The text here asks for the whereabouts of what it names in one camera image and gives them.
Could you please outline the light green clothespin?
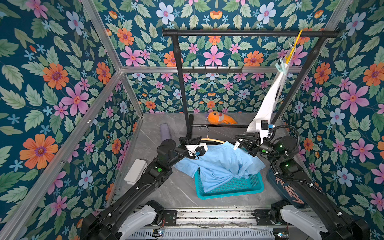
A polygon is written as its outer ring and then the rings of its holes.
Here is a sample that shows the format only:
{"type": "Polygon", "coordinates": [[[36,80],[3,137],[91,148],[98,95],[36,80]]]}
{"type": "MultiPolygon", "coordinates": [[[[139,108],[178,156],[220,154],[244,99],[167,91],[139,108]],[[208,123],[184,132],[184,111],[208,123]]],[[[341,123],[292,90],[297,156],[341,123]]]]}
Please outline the light green clothespin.
{"type": "Polygon", "coordinates": [[[275,67],[279,73],[282,73],[284,75],[288,74],[287,64],[284,59],[280,59],[279,62],[275,64],[275,67]]]}

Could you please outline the light blue t-shirt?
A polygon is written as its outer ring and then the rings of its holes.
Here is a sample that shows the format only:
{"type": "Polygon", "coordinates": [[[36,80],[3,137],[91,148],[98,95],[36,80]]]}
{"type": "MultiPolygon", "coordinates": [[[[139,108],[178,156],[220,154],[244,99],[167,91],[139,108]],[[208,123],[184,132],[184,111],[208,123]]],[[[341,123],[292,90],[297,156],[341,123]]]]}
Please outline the light blue t-shirt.
{"type": "Polygon", "coordinates": [[[199,171],[203,191],[208,193],[232,179],[248,179],[266,167],[258,157],[234,147],[229,142],[210,145],[204,155],[195,159],[184,158],[175,164],[175,168],[192,178],[199,171]]]}

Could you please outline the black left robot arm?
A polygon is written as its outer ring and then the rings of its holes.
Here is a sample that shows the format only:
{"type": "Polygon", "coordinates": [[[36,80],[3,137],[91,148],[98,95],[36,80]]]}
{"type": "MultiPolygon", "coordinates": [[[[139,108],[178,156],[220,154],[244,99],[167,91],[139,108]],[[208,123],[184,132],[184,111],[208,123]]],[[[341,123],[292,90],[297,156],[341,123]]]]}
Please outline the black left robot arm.
{"type": "Polygon", "coordinates": [[[97,216],[89,214],[84,218],[80,239],[126,240],[140,228],[152,223],[158,214],[156,208],[145,205],[136,213],[134,210],[171,176],[172,166],[189,156],[187,145],[198,145],[201,139],[181,137],[179,146],[172,139],[162,141],[157,148],[157,156],[125,194],[97,216]]]}

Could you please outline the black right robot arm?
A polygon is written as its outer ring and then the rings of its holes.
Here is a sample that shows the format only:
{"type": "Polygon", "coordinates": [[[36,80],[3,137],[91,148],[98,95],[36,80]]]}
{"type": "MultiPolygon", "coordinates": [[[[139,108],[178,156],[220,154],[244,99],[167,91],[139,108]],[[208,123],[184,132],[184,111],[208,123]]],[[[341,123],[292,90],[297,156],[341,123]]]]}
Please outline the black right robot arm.
{"type": "Polygon", "coordinates": [[[288,201],[282,200],[271,205],[271,222],[291,224],[314,240],[370,239],[371,229],[366,221],[352,217],[331,201],[294,160],[299,152],[300,134],[293,126],[285,125],[284,128],[291,130],[294,136],[283,136],[276,143],[272,142],[272,138],[280,129],[279,126],[267,130],[265,138],[259,133],[235,136],[237,143],[251,156],[257,153],[264,155],[274,176],[288,183],[318,216],[314,219],[288,201]]]}

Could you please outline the yellow plastic hanger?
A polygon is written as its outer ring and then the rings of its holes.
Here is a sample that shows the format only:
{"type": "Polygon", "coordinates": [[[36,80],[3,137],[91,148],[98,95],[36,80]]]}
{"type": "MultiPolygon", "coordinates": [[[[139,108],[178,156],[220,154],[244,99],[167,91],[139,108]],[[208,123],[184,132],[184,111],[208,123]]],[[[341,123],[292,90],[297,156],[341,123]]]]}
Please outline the yellow plastic hanger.
{"type": "Polygon", "coordinates": [[[299,34],[298,34],[297,37],[295,38],[295,41],[294,41],[294,44],[293,44],[293,46],[292,46],[292,48],[291,48],[290,53],[286,56],[286,62],[285,62],[285,63],[286,63],[287,65],[290,65],[290,64],[291,64],[291,60],[292,60],[292,58],[293,58],[293,56],[294,56],[294,54],[295,54],[295,51],[296,51],[296,48],[297,48],[297,44],[298,44],[298,42],[299,42],[299,39],[300,39],[300,37],[301,37],[302,32],[303,32],[303,30],[300,30],[300,31],[299,31],[299,34]]]}

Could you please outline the white t-shirt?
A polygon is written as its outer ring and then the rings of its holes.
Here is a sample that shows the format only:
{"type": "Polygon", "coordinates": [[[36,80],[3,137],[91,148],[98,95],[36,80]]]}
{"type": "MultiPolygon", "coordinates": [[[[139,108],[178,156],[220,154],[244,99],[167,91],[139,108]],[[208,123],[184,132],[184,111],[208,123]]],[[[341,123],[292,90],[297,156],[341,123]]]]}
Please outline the white t-shirt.
{"type": "Polygon", "coordinates": [[[272,113],[274,112],[276,105],[278,103],[279,95],[281,94],[284,84],[287,80],[288,75],[277,72],[275,79],[267,92],[266,96],[263,98],[260,109],[257,112],[254,119],[251,121],[247,128],[247,133],[259,133],[256,129],[256,123],[260,120],[268,120],[270,124],[272,113]]]}

